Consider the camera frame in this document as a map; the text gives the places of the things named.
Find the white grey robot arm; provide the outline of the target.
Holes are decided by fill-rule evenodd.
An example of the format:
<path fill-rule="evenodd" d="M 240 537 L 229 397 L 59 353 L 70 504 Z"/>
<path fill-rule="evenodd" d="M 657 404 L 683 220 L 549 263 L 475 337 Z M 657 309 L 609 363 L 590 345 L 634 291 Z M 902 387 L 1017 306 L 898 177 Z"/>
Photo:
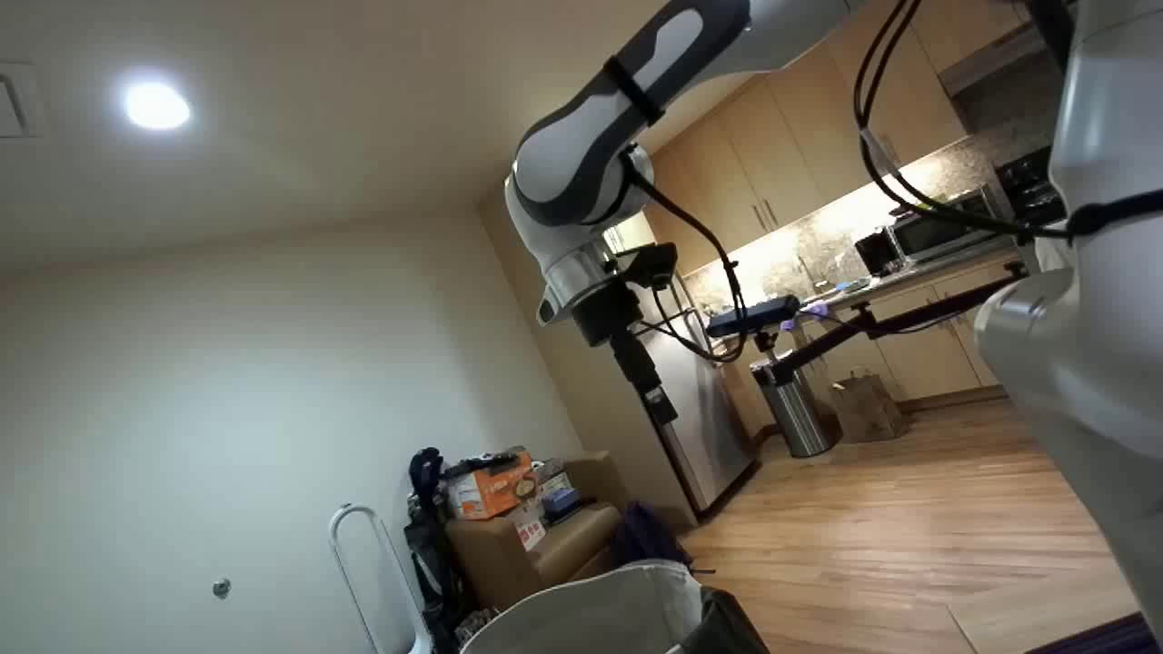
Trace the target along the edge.
<path fill-rule="evenodd" d="M 655 420 L 673 408 L 605 234 L 644 209 L 636 136 L 683 93 L 783 71 L 863 0 L 666 0 L 634 39 L 515 145 L 510 222 L 543 274 L 537 317 L 570 317 L 617 355 Z M 1035 271 L 987 295 L 978 353 L 1030 416 L 1105 533 L 1145 616 L 1163 610 L 1163 0 L 1081 0 L 1052 182 L 1064 222 Z"/>

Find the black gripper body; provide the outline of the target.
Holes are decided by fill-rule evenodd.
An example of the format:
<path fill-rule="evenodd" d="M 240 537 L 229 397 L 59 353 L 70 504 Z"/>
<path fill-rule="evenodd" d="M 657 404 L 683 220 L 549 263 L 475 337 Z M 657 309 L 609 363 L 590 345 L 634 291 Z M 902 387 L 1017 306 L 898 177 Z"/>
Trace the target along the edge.
<path fill-rule="evenodd" d="M 641 325 L 644 314 L 636 289 L 662 291 L 678 277 L 678 260 L 679 251 L 673 243 L 649 243 L 610 256 L 597 291 L 570 309 L 584 343 L 605 345 Z"/>

